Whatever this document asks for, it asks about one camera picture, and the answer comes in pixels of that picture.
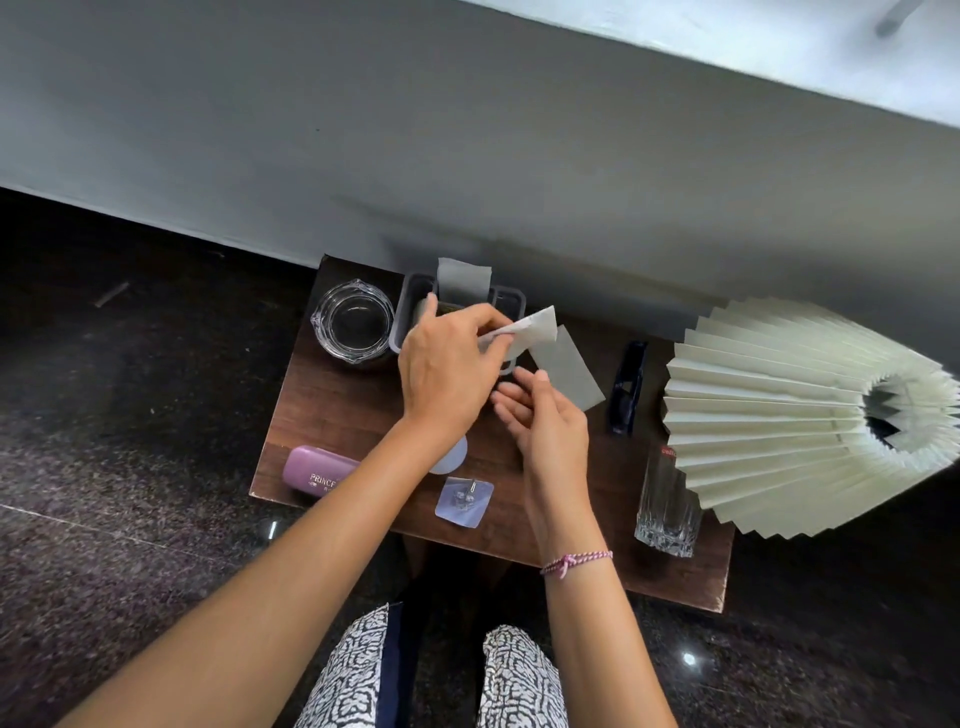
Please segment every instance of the clear glass jar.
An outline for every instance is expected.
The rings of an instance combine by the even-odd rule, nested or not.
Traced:
[[[697,495],[686,489],[686,475],[677,470],[677,453],[653,445],[636,513],[634,536],[672,556],[693,556],[703,511]]]
[[[310,323],[327,353],[347,364],[369,364],[391,354],[394,307],[383,291],[360,279],[324,293]]]

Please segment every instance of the white round object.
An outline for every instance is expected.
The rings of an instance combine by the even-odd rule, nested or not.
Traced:
[[[464,436],[457,440],[457,444],[450,448],[450,452],[440,458],[435,466],[430,469],[434,475],[446,475],[453,473],[457,468],[463,465],[467,459],[467,437]]]

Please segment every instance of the purple glasses case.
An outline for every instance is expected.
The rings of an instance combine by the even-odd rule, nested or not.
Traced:
[[[283,482],[311,496],[324,497],[360,465],[329,450],[301,445],[293,448],[283,466]]]

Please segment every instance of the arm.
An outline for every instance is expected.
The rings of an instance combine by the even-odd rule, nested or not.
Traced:
[[[400,354],[403,418],[348,478],[252,564],[60,724],[270,726],[403,503],[468,430],[509,347],[480,305],[436,318],[432,295]]]
[[[514,374],[519,385],[500,384],[491,400],[523,453],[525,504],[542,562],[607,550],[587,491],[586,416],[546,372]],[[570,725],[676,726],[613,562],[545,578]]]

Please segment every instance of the black and white patterned fabric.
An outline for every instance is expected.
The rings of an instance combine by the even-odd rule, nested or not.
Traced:
[[[385,605],[348,627],[295,728],[376,728],[389,615]],[[483,652],[477,728],[566,728],[560,673],[526,632],[497,627]]]
[[[385,604],[347,628],[294,728],[375,728],[389,613]]]
[[[526,632],[497,627],[484,640],[483,652],[477,728],[566,728],[560,673]]]

